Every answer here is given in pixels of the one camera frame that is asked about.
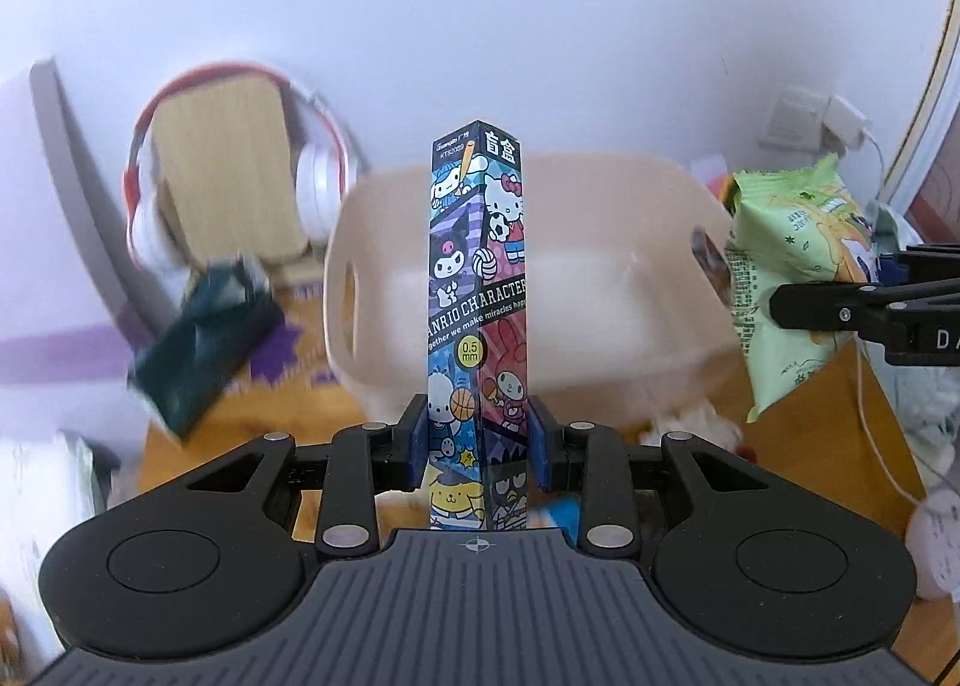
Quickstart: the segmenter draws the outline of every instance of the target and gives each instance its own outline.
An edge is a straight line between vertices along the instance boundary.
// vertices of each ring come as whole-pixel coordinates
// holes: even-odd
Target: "power outlet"
[[[774,103],[758,141],[784,151],[820,151],[829,98],[802,88],[786,88]]]

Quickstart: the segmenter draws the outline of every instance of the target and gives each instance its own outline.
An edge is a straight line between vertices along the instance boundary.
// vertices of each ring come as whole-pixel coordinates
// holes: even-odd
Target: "beige plastic basket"
[[[429,189],[425,167],[361,181],[326,253],[330,365],[375,421],[394,423],[426,388]],[[739,345],[690,237],[700,226],[722,247],[731,221],[688,172],[648,156],[530,156],[523,200],[530,391],[560,421],[634,426],[725,379]]]

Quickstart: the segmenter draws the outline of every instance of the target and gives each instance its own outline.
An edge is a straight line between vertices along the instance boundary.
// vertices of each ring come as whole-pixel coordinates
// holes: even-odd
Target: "headphones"
[[[325,245],[333,231],[340,204],[353,186],[357,175],[357,157],[349,139],[319,94],[310,93],[279,71],[256,63],[214,63],[186,71],[168,82],[151,99],[136,119],[130,155],[124,168],[122,191],[127,212],[127,250],[139,269],[172,271],[189,266],[184,252],[171,235],[158,201],[157,177],[152,170],[145,173],[149,188],[141,192],[140,156],[147,143],[150,124],[157,107],[164,100],[182,91],[191,90],[221,79],[241,74],[266,77],[294,98],[306,104],[320,119],[333,143],[327,148],[320,143],[304,143],[296,160],[296,208],[304,232],[311,245]]]

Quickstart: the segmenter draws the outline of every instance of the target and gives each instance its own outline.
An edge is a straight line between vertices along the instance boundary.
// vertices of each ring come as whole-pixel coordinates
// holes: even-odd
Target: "black cable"
[[[950,671],[956,667],[957,662],[960,662],[960,649],[957,649],[956,653],[953,656],[950,656],[950,660],[947,662],[947,667],[944,667],[942,670],[940,670],[940,674],[933,679],[933,686],[940,686],[940,684],[944,682],[944,678],[946,678],[950,674]]]

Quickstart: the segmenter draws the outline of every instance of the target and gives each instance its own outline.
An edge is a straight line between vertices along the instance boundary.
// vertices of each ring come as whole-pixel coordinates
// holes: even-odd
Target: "sanrio character box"
[[[438,470],[427,474],[431,526],[524,528],[520,144],[481,121],[440,137],[433,143],[429,206],[427,398],[430,461]]]

